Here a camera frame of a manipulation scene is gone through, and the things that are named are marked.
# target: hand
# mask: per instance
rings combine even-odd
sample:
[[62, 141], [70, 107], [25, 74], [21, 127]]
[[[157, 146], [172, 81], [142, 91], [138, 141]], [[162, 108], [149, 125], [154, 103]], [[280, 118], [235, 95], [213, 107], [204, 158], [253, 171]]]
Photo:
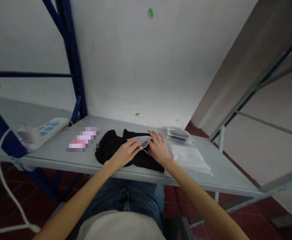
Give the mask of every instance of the hand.
[[165, 138], [163, 135], [159, 134], [154, 131], [149, 131], [148, 133], [152, 137], [153, 141], [149, 142], [150, 150], [149, 154], [164, 168], [167, 164], [173, 161], [171, 156], [168, 153]]
[[120, 148], [115, 152], [111, 159], [106, 161], [108, 166], [110, 166], [113, 171], [117, 171], [121, 167], [129, 163], [135, 155], [142, 150], [142, 145], [136, 139], [131, 139], [128, 142], [120, 146]]

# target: white wall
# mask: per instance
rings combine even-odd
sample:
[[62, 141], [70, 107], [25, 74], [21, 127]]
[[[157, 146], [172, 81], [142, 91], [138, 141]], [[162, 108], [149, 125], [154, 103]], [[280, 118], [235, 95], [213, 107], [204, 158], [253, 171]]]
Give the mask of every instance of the white wall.
[[[292, 2], [259, 1], [199, 104], [196, 125], [212, 134], [291, 37]], [[277, 72], [290, 64], [292, 55]], [[292, 130], [292, 73], [257, 92], [242, 112]], [[226, 128], [224, 150], [260, 185], [292, 171], [292, 136], [240, 115]], [[274, 197], [292, 213], [292, 188]]]
[[[69, 73], [64, 41], [38, 0], [0, 0], [0, 70]], [[0, 78], [0, 97], [72, 111], [71, 78]]]
[[89, 114], [185, 127], [256, 0], [71, 3]]
[[[256, 2], [71, 1], [89, 114], [185, 127]], [[69, 73], [42, 1], [0, 0], [0, 70]], [[0, 84], [0, 97], [74, 107], [70, 79]]]

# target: white cable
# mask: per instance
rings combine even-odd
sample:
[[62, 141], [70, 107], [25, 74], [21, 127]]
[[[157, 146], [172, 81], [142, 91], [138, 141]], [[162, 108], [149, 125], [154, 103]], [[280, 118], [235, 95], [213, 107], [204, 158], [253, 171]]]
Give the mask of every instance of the white cable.
[[[9, 128], [5, 133], [4, 135], [2, 136], [2, 138], [0, 139], [0, 149], [2, 147], [2, 144], [4, 142], [4, 139], [6, 138], [7, 134], [11, 131], [11, 129]], [[16, 206], [18, 207], [22, 217], [23, 217], [23, 220], [25, 222], [25, 224], [23, 225], [16, 225], [16, 226], [12, 226], [12, 227], [7, 227], [7, 228], [0, 228], [0, 233], [3, 233], [3, 232], [8, 232], [8, 231], [12, 231], [12, 230], [17, 230], [17, 229], [23, 229], [23, 228], [30, 228], [34, 233], [38, 233], [40, 232], [40, 227], [35, 225], [35, 224], [31, 224], [26, 215], [25, 215], [25, 212], [23, 210], [23, 208], [21, 207], [20, 203], [18, 202], [18, 200], [16, 199], [16, 197], [13, 195], [13, 193], [10, 191], [6, 181], [5, 181], [5, 178], [4, 178], [4, 174], [3, 174], [3, 171], [2, 171], [2, 168], [0, 166], [0, 180], [4, 186], [4, 188], [6, 189], [8, 195], [11, 197], [11, 199], [15, 202]]]

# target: small packaged item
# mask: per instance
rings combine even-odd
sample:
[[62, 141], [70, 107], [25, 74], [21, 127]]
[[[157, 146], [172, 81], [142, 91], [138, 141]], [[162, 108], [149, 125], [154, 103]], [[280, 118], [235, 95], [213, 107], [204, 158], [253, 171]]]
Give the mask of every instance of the small packaged item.
[[185, 130], [177, 127], [166, 127], [167, 134], [166, 138], [180, 143], [185, 143], [188, 145], [194, 145], [192, 142], [194, 139]]

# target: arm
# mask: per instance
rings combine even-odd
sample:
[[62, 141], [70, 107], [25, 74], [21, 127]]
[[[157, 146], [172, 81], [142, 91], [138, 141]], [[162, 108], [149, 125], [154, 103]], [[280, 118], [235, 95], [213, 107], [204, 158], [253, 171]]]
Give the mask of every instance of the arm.
[[178, 182], [203, 219], [220, 239], [248, 239], [235, 221], [169, 155], [161, 134], [148, 131], [151, 156]]
[[63, 206], [33, 240], [65, 239], [72, 231], [98, 190], [119, 168], [125, 166], [142, 150], [141, 144], [132, 139], [123, 144], [113, 157]]

